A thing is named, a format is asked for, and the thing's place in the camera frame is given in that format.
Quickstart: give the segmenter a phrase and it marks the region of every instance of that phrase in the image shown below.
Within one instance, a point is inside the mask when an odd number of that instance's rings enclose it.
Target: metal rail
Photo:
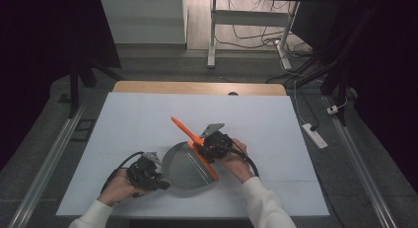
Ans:
[[[77,123],[86,108],[89,98],[90,92],[88,93],[87,99],[83,101],[81,107],[79,107],[76,111],[75,115],[72,118],[67,118],[65,121],[48,155],[43,161],[42,166],[37,172],[34,181],[29,187],[25,197],[9,223],[8,228],[23,228],[27,226],[32,214],[34,213],[37,203],[39,202],[40,197],[42,196],[43,191],[45,190],[46,185],[48,184],[49,179],[58,164],[59,159],[61,158],[61,155],[71,138],[71,134],[73,133],[74,128],[77,126]]]
[[[330,107],[331,100],[329,97],[323,96],[322,99],[324,103]],[[359,152],[356,144],[353,141],[353,138],[350,135],[347,127],[344,127],[341,124],[341,121],[334,116],[332,121],[335,125],[335,128],[338,132],[338,135],[341,138],[342,143],[347,151],[348,156],[351,159],[351,163],[356,170],[360,181],[363,184],[363,188],[365,189],[366,193],[368,194],[369,198],[372,201],[372,205],[375,209],[376,215],[378,216],[379,221],[381,222],[382,227],[384,228],[396,228],[396,222],[394,221],[390,210],[384,201],[384,198],[381,194],[381,191],[377,187],[375,181],[372,178],[372,175],[369,172],[366,163],[363,161],[363,157]]]

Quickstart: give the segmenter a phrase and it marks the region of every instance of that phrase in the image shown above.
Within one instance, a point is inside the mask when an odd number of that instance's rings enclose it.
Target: wooden edge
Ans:
[[[201,95],[228,95],[234,92],[240,96],[287,96],[282,85],[252,83],[119,81],[114,85],[113,91],[116,93]]]

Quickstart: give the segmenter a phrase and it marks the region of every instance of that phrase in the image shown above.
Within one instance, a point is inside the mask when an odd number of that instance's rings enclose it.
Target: white paper surface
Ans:
[[[57,215],[84,214],[110,173],[131,154],[156,151],[163,159],[172,146],[188,141],[171,116],[197,135],[207,124],[223,122],[221,131],[247,145],[261,180],[291,216],[329,214],[289,97],[110,93]],[[128,198],[113,215],[247,217],[241,184],[222,167],[213,167],[218,182]]]

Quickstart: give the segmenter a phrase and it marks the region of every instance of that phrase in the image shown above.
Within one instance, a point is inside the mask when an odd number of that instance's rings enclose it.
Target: white device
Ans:
[[[328,112],[328,114],[336,114],[338,113],[338,107],[333,106],[333,107],[327,108],[326,111]]]
[[[302,128],[305,130],[307,135],[311,138],[311,140],[313,141],[313,143],[316,145],[318,149],[323,149],[327,147],[328,144],[326,144],[326,142],[322,139],[319,133],[317,133],[317,131],[311,130],[311,127],[312,126],[310,123],[306,123],[302,125]]]

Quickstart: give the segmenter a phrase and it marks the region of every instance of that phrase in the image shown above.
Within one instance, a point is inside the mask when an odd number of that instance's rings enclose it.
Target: black curtain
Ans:
[[[1,168],[74,61],[120,67],[101,0],[0,0]]]
[[[349,84],[360,117],[418,191],[416,1],[382,1],[350,55]]]

